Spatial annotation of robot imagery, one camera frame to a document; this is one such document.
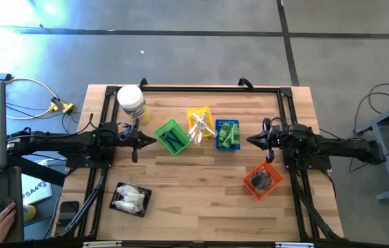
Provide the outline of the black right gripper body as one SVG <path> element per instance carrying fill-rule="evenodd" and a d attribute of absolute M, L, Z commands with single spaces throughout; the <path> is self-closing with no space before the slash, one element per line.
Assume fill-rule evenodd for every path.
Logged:
<path fill-rule="evenodd" d="M 266 138 L 264 138 L 263 141 L 266 141 L 267 143 L 267 163 L 271 163 L 275 158 L 273 148 L 291 148 L 292 136 L 290 135 L 290 132 L 285 130 L 279 130 L 278 125 L 273 125 L 271 119 L 263 119 L 262 131 L 266 133 Z"/>

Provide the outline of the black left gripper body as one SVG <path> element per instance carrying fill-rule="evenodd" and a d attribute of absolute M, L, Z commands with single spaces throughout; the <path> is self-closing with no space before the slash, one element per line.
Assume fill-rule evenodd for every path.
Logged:
<path fill-rule="evenodd" d="M 120 133 L 120 140 L 129 143 L 132 147 L 132 162 L 138 162 L 138 149 L 140 145 L 139 120 L 134 118 L 132 124 L 123 123 L 124 130 Z"/>

